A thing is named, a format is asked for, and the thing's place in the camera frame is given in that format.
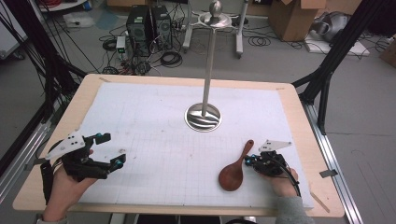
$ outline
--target metal ball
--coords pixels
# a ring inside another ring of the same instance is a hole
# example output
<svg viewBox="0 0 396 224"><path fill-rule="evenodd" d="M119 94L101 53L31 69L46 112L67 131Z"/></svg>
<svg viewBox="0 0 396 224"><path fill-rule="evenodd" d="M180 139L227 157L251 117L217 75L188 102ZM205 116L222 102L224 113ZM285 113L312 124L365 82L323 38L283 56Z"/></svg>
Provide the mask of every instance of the metal ball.
<svg viewBox="0 0 396 224"><path fill-rule="evenodd" d="M209 6L209 12L212 17L219 17L222 13L222 5L220 1L212 2Z"/></svg>

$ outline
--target wooden ladle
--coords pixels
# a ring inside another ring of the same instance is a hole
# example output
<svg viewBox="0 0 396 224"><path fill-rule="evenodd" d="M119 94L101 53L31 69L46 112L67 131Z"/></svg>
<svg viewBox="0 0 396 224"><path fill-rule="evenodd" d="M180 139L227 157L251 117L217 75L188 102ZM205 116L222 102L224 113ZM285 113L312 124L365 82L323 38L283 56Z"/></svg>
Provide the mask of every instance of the wooden ladle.
<svg viewBox="0 0 396 224"><path fill-rule="evenodd" d="M236 162L224 167L219 174L219 183L221 187L228 191L239 189L244 180L242 173L242 161L254 145L253 140L248 140L242 151L241 157Z"/></svg>

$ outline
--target black box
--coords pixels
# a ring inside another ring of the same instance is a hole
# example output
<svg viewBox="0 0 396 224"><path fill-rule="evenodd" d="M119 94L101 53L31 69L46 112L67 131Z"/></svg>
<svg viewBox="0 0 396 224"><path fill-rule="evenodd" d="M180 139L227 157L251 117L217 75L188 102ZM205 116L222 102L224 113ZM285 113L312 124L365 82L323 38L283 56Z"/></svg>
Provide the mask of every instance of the black box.
<svg viewBox="0 0 396 224"><path fill-rule="evenodd" d="M172 20L166 6L151 8L155 42L158 49L171 49L172 44Z"/></svg>
<svg viewBox="0 0 396 224"><path fill-rule="evenodd" d="M126 22L134 55L149 56L149 46L153 40L153 28L149 7L147 5L134 5Z"/></svg>

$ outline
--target hand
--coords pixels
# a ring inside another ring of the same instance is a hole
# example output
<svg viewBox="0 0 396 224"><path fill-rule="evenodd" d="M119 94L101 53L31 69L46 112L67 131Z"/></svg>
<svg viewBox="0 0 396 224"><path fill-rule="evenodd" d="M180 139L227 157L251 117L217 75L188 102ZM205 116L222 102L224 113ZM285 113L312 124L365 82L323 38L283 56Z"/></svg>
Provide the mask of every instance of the hand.
<svg viewBox="0 0 396 224"><path fill-rule="evenodd" d="M297 172L290 168L290 172L293 175L294 179L298 180ZM274 193L279 197L295 197L297 196L296 189L291 184L288 176L286 174L282 174L276 177L271 177L268 175L261 175L264 179L268 180L271 183L271 186L274 190Z"/></svg>
<svg viewBox="0 0 396 224"><path fill-rule="evenodd" d="M64 219L67 210L78 202L85 190L96 180L85 178L81 182L77 182L73 176L66 173L63 166L59 167L53 177L52 192L44 210L43 220L51 222Z"/></svg>

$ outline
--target gray floor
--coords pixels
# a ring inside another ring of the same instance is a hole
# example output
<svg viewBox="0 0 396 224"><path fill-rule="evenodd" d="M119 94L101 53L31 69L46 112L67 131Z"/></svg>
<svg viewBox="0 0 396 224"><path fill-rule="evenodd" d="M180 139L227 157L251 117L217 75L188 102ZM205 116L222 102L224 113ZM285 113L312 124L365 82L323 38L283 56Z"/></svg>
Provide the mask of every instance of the gray floor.
<svg viewBox="0 0 396 224"><path fill-rule="evenodd" d="M105 9L90 11L96 25L70 32L88 58L99 67L105 51L98 37L123 25L118 17ZM249 18L249 27L266 25L265 18ZM93 68L73 43L64 38L72 63L85 71ZM182 54L178 68L158 67L149 76L197 77L205 74L207 32L194 32L191 50ZM217 38L213 78L290 83L315 71L325 55L294 49L287 43L271 40L267 47L253 47L244 38L244 54L235 56L234 36L220 34ZM362 41L366 48L374 44ZM361 60L347 56L336 70L330 89L326 129L334 153L340 163L349 189L363 222L394 223L396 193L393 179L396 159L396 70L378 58L375 49ZM0 156L12 144L21 129L43 102L42 89L30 61L0 62ZM34 213L15 211L12 201L28 172L23 172L13 190L0 204L0 217L5 223L33 223ZM71 214L72 223L107 223L110 214ZM128 217L131 223L133 215ZM315 218L317 223L347 223L340 218ZM273 218L260 217L259 223L274 223Z"/></svg>

